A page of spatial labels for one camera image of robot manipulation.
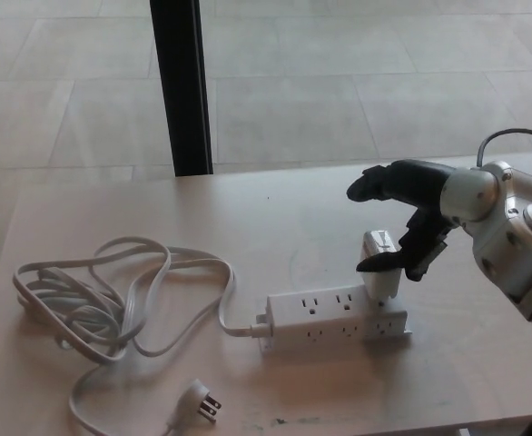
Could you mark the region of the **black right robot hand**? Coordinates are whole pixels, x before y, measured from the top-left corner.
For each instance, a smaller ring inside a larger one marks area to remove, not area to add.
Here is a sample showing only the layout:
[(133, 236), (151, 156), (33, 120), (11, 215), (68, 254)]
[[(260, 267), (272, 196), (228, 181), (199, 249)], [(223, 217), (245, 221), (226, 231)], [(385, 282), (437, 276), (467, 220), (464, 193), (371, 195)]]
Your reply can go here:
[(374, 254), (361, 261), (359, 273), (385, 273), (402, 269), (407, 278), (418, 282), (429, 265), (447, 247), (445, 239), (457, 225), (440, 211), (440, 197), (454, 167), (420, 160), (398, 160), (376, 165), (362, 172), (347, 190), (349, 200), (395, 200), (416, 208), (399, 239), (394, 253)]

